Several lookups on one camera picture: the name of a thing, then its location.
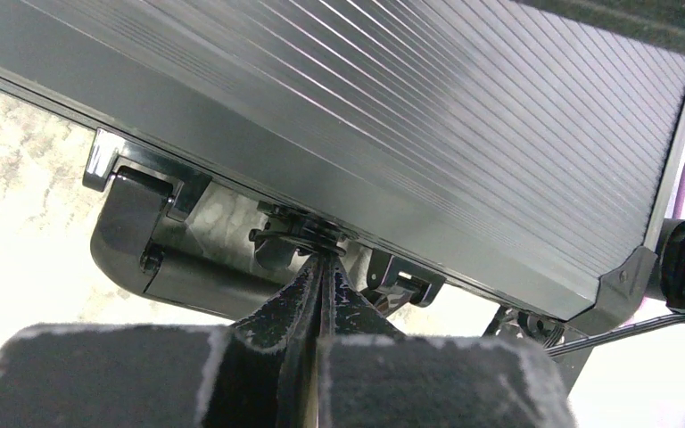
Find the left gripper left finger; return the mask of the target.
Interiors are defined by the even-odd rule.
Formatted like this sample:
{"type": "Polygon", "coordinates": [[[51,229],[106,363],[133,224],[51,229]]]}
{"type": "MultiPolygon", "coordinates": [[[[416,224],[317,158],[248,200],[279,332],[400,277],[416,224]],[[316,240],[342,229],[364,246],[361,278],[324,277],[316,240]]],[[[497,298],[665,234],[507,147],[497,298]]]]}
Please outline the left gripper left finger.
{"type": "Polygon", "coordinates": [[[24,328],[0,349],[0,427],[302,427],[323,270],[232,325],[24,328]]]}

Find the black poker set case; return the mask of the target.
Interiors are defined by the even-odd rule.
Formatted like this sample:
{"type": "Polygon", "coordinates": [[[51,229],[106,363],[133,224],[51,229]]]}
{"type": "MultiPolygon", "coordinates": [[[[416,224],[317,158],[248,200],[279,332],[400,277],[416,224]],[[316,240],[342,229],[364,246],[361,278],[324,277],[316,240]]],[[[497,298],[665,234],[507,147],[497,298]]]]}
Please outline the black poker set case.
{"type": "Polygon", "coordinates": [[[515,1],[0,1],[0,87],[585,334],[685,135],[684,55],[515,1]]]}

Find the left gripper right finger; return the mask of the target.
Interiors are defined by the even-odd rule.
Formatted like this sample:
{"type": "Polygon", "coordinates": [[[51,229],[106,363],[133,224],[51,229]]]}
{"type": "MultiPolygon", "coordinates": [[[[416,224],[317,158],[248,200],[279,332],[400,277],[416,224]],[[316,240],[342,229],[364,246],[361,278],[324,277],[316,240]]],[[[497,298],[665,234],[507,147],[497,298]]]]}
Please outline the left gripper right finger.
{"type": "Polygon", "coordinates": [[[323,257],[322,427],[573,427],[556,364],[537,343],[406,336],[323,257]]]}

